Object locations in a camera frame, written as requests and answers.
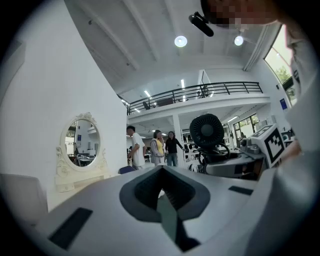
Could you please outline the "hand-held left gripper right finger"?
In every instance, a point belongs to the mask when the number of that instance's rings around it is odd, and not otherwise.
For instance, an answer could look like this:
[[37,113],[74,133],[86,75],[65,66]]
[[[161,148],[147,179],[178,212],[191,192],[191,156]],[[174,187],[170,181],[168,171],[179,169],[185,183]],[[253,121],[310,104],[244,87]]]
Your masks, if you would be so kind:
[[168,214],[161,213],[166,234],[175,238],[183,234],[181,241],[188,248],[183,251],[174,241],[162,239],[159,242],[161,256],[245,255],[257,222],[256,214],[247,209],[257,181],[205,175],[169,166],[162,166],[159,171],[163,185],[169,184],[169,178],[176,175],[188,183],[202,185],[210,193],[206,208],[196,218],[179,221],[174,208]]

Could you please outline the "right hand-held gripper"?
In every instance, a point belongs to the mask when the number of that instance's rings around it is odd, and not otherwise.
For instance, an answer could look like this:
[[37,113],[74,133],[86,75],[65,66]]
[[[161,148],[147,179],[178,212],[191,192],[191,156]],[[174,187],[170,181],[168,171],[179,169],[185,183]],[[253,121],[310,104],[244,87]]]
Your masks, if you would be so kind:
[[272,168],[286,147],[278,126],[270,124],[242,139],[239,149],[242,152],[236,158],[207,164],[205,173],[232,179],[258,179],[266,169],[266,161]]

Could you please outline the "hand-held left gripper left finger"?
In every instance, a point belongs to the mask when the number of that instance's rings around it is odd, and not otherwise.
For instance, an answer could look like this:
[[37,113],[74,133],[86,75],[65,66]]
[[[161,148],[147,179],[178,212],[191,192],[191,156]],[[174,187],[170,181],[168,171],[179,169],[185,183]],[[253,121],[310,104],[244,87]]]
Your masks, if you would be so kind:
[[[132,217],[120,202],[122,186],[151,168],[92,183],[54,208],[35,227],[40,244],[50,255],[63,256],[178,256],[181,250],[160,223]],[[49,240],[78,208],[92,211],[68,249]]]

